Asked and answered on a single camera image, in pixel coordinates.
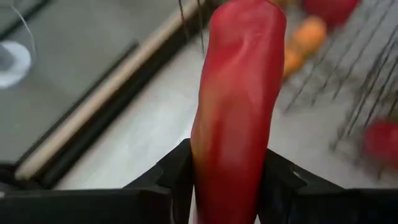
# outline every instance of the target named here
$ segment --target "red pepper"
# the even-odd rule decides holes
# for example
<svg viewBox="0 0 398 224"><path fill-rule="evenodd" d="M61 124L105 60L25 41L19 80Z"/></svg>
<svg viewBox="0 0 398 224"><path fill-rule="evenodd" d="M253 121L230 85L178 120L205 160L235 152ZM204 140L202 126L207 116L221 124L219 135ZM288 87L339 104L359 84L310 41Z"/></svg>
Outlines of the red pepper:
<svg viewBox="0 0 398 224"><path fill-rule="evenodd" d="M398 123L375 120L365 132L364 149L373 158L398 167Z"/></svg>
<svg viewBox="0 0 398 224"><path fill-rule="evenodd" d="M285 28L267 0L232 0L211 18L191 134L199 224L254 222Z"/></svg>

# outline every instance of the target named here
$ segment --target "black edge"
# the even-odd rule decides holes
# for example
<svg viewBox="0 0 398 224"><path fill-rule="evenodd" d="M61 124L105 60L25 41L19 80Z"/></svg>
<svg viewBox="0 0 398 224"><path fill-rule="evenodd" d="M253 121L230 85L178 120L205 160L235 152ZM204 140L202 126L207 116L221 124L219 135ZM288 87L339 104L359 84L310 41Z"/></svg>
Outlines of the black edge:
<svg viewBox="0 0 398 224"><path fill-rule="evenodd" d="M51 2L53 2L53 0L41 0L33 7L30 7L25 13L22 14L22 16L24 17L25 21L28 22L30 19L36 16L38 12L40 12L45 6L47 6ZM5 40L6 38L8 38L18 28L20 28L21 25L23 25L23 22L18 17L14 22L12 22L7 28L5 28L0 33L0 40Z"/></svg>
<svg viewBox="0 0 398 224"><path fill-rule="evenodd" d="M205 4L202 12L215 7ZM202 13L203 24L207 24L210 13ZM199 13L187 19L190 37L198 31ZM82 126L82 128L53 156L35 175L34 180L43 188L51 189L79 160L83 153L101 136L105 129L119 116L125 107L145 87L157 72L187 44L184 27L181 25L164 44L139 68L125 84Z"/></svg>

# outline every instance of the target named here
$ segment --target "pepper skin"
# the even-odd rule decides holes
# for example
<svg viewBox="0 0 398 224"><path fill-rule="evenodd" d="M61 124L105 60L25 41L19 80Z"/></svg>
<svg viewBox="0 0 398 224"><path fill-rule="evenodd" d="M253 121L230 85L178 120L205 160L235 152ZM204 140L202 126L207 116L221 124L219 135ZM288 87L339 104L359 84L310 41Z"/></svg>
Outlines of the pepper skin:
<svg viewBox="0 0 398 224"><path fill-rule="evenodd" d="M191 145L199 224L253 224L286 18L268 0L232 0L210 21Z"/></svg>

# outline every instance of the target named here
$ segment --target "metal wire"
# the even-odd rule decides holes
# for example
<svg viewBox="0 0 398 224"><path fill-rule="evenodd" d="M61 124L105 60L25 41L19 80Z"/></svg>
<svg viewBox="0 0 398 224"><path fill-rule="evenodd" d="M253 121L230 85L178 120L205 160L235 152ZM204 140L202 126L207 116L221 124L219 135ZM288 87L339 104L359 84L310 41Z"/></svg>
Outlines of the metal wire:
<svg viewBox="0 0 398 224"><path fill-rule="evenodd" d="M187 22L186 22L185 16L184 16L184 9L183 9L183 6L182 6L182 0L178 0L178 6L180 8L181 21L182 21L182 24L184 26L185 38L188 41L189 40L189 30L188 30Z"/></svg>
<svg viewBox="0 0 398 224"><path fill-rule="evenodd" d="M198 18L199 18L199 36L200 36L200 43L201 43L201 52L203 55L205 55L205 44L203 41L203 14L202 14L202 5L200 4L200 0L197 0L197 5L198 5ZM184 16L184 11L183 11L183 6L182 6L182 0L178 0L178 6L180 8L180 15L181 15L181 21L183 23L184 27L184 33L185 33L185 38L187 41L190 40L190 35L189 35L189 29L187 26L187 21L185 20Z"/></svg>

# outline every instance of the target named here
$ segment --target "tomato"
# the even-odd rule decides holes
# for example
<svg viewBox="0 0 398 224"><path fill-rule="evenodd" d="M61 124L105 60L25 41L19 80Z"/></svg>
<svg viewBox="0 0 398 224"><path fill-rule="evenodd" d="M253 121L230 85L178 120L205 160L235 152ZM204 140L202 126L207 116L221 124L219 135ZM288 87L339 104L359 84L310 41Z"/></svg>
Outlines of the tomato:
<svg viewBox="0 0 398 224"><path fill-rule="evenodd" d="M303 0L304 9L322 18L329 28L343 25L358 4L359 0Z"/></svg>
<svg viewBox="0 0 398 224"><path fill-rule="evenodd" d="M364 150L373 158L398 167L398 123L375 120L365 132Z"/></svg>

